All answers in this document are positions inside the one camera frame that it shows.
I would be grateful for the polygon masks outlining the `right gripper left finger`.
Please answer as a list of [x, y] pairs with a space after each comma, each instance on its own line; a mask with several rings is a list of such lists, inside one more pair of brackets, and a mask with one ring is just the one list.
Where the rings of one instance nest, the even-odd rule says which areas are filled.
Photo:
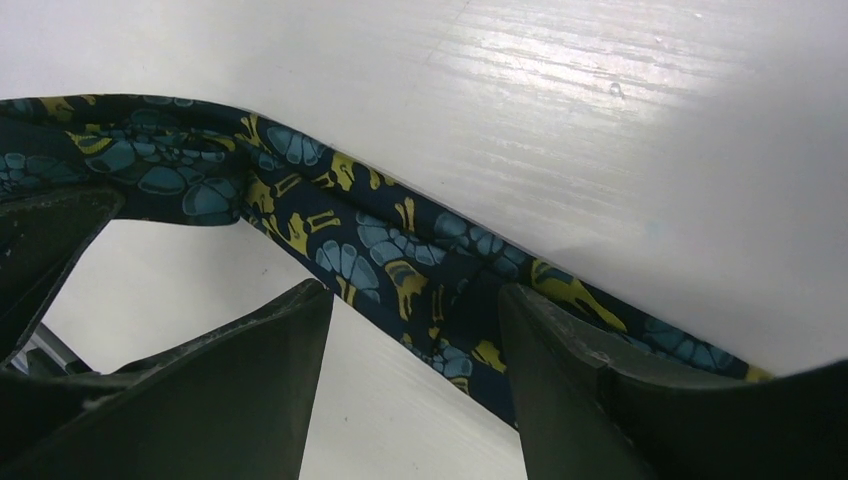
[[3, 374], [2, 477], [297, 478], [332, 309], [306, 280], [110, 374]]

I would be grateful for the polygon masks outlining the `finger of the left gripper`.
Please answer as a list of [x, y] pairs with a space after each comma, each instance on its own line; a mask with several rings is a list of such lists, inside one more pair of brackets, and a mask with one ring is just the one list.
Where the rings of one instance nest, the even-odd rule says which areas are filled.
[[23, 349], [82, 254], [125, 203], [108, 187], [1, 202], [1, 363]]

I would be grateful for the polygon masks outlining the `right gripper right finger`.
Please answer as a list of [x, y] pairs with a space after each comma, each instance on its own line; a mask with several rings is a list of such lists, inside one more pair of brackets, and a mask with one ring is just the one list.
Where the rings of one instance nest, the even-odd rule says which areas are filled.
[[498, 298], [531, 479], [843, 479], [847, 364], [762, 383], [699, 371], [531, 289]]

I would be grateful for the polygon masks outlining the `blue patterned tie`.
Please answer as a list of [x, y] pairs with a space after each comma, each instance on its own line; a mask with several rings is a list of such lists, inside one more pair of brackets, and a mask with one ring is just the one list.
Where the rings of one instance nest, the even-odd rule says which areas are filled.
[[316, 139], [258, 114], [139, 95], [1, 104], [1, 194], [106, 184], [120, 217], [239, 219], [508, 424], [496, 315], [505, 284], [660, 358], [758, 382], [767, 373], [627, 304]]

